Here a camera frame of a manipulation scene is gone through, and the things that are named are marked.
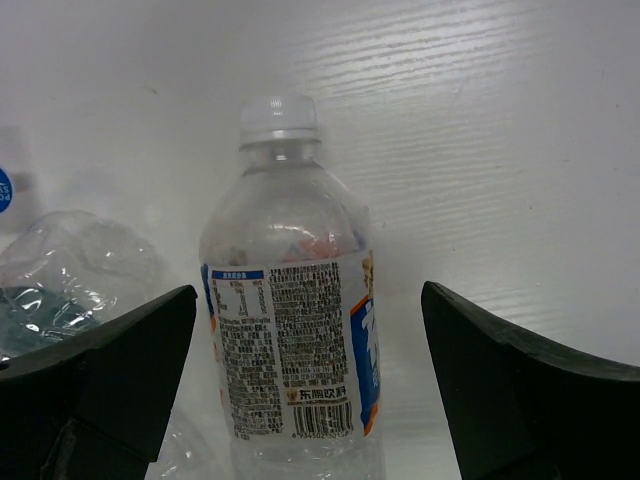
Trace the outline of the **green label clear bottle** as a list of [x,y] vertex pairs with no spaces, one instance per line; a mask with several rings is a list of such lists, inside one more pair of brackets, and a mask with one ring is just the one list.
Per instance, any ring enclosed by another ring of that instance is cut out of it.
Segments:
[[1,255],[1,365],[170,292],[154,246],[82,211],[45,215]]

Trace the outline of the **white label clear bottle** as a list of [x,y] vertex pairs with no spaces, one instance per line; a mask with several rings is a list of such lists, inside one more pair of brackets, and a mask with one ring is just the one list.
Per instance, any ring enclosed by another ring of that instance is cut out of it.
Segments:
[[367,446],[380,409],[370,215],[320,145],[310,97],[248,101],[245,167],[199,246],[235,453],[274,469]]

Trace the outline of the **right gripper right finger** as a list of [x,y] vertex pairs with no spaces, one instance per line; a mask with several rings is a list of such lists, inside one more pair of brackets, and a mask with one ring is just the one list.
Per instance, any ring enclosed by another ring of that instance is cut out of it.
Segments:
[[562,345],[435,282],[421,307],[462,478],[638,478],[638,367]]

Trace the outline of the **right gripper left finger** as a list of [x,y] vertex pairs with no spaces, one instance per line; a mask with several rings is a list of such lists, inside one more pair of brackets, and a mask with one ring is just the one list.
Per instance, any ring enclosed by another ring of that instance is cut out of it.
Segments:
[[142,479],[158,459],[196,319],[181,286],[1,365],[4,479]]

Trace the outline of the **blue label large bottle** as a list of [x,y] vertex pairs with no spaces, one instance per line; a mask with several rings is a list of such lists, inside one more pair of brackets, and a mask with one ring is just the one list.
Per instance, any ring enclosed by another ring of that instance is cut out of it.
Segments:
[[1,233],[19,233],[39,213],[36,176],[19,127],[1,127]]

